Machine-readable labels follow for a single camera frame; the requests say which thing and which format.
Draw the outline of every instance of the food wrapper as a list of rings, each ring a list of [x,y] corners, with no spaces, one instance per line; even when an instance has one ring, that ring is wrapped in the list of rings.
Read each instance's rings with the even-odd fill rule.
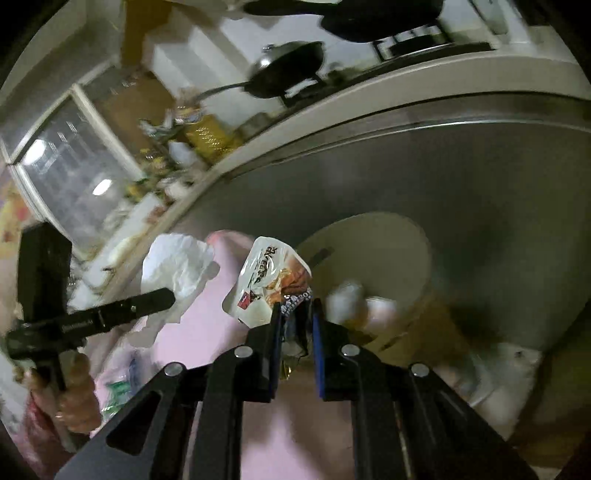
[[[310,267],[289,245],[260,236],[252,246],[234,288],[223,301],[226,313],[249,328],[271,321],[273,305],[291,315],[312,299]]]

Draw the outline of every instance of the metal panel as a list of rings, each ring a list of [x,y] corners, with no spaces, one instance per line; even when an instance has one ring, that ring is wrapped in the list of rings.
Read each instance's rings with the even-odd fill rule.
[[[590,118],[589,102],[546,95],[379,113],[222,179],[175,231],[297,245],[351,215],[397,212],[425,230],[433,285],[464,327],[547,349],[591,293]]]

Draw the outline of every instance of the pink surface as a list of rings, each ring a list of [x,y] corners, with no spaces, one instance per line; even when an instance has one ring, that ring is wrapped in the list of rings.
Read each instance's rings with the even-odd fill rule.
[[[151,356],[160,365],[173,361],[188,368],[206,365],[240,345],[248,332],[222,310],[222,301],[238,277],[252,240],[236,232],[216,232],[207,242],[214,246],[220,272],[181,323],[166,324],[158,334]],[[319,399],[311,364],[281,382],[271,404],[244,405],[241,478],[354,478],[350,405]]]

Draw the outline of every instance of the kitchen counter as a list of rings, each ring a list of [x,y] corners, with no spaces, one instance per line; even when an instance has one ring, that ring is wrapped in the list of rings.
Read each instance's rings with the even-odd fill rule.
[[[213,166],[137,244],[102,294],[112,301],[141,266],[154,238],[169,231],[223,175],[260,155],[333,125],[370,113],[448,96],[482,92],[544,92],[591,99],[591,84],[568,49],[547,34],[544,41],[510,44],[409,66],[366,80],[286,118]]]

